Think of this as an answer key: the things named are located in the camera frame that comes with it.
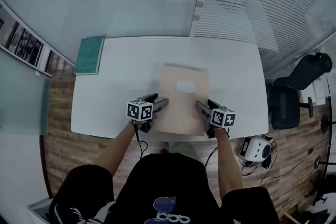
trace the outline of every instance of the white label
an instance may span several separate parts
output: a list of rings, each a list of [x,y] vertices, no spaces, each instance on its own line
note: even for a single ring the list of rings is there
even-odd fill
[[[178,80],[176,82],[176,91],[177,92],[194,93],[195,92],[195,83],[190,82],[190,81]]]

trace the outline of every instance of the green book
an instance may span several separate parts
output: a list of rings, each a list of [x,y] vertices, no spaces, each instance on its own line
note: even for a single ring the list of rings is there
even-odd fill
[[[82,39],[78,51],[75,75],[98,74],[104,37]]]

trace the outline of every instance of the wooden floor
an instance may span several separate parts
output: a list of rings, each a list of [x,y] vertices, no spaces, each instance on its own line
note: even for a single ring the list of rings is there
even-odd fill
[[[51,191],[55,194],[71,169],[91,163],[111,140],[71,132],[71,106],[75,86],[74,69],[58,56],[53,55],[48,72],[53,78],[49,100],[48,136],[45,137],[45,156]],[[278,156],[264,182],[271,177],[285,174],[305,159],[293,172],[273,179],[265,185],[280,218],[282,218],[282,210],[291,213],[295,210],[295,206],[302,209],[313,203],[314,197],[305,198],[305,195],[313,188],[309,181],[315,180],[318,172],[323,174],[324,169],[324,166],[320,165],[318,170],[314,170],[313,161],[318,155],[322,156],[322,160],[327,155],[325,147],[328,145],[329,135],[321,134],[319,122],[322,114],[328,114],[328,106],[314,107],[314,117],[311,119],[306,110],[301,110],[301,113],[301,122],[298,128],[274,131],[271,126],[269,127],[269,135],[274,137],[278,144]],[[238,162],[242,161],[239,158],[242,142],[242,138],[231,140]],[[160,142],[148,142],[148,145],[149,149],[145,155],[158,152],[163,147],[163,143]],[[195,142],[192,145],[202,162],[205,163],[210,152],[215,148],[216,141]],[[318,149],[308,156],[308,150],[311,148]],[[139,146],[136,142],[132,142],[113,178],[115,196],[119,194],[139,157]],[[209,161],[207,173],[211,191],[217,202],[220,203],[217,165],[218,155],[216,153]],[[244,173],[248,173],[250,170],[251,168],[246,168]],[[250,176],[243,178],[244,187],[259,186],[267,171],[261,166],[258,167]]]

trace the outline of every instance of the chair wheel base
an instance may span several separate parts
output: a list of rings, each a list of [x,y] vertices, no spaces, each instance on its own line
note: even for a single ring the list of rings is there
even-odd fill
[[[330,123],[329,123],[329,118],[327,115],[323,115],[321,119],[321,132],[322,134],[325,134],[328,130]]]

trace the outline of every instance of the black shirt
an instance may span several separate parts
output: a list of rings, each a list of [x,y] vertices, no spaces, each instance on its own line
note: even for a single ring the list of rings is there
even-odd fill
[[[233,223],[235,219],[236,223],[252,223],[255,218],[258,223],[279,223],[265,188],[231,191],[219,208],[204,165],[179,153],[143,157],[116,201],[111,201],[111,174],[96,165],[77,167],[51,203],[50,222],[195,224]]]

